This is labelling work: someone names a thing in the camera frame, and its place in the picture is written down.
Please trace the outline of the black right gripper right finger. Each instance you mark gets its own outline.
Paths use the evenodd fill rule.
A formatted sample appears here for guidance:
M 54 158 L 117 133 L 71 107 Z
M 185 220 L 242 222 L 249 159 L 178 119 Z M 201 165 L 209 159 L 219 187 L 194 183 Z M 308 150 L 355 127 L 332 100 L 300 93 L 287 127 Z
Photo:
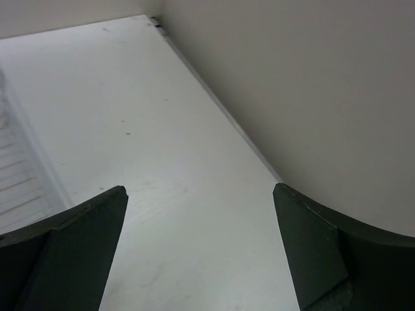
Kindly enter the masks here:
M 360 222 L 284 183 L 273 197 L 300 310 L 414 309 L 414 238 Z

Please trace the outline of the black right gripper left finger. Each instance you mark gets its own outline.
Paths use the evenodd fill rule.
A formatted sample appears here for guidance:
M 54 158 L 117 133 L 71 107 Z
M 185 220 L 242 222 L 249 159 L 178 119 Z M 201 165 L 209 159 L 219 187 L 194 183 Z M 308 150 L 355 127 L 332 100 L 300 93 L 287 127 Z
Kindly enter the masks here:
M 1 235 L 2 310 L 98 310 L 126 214 L 113 187 Z

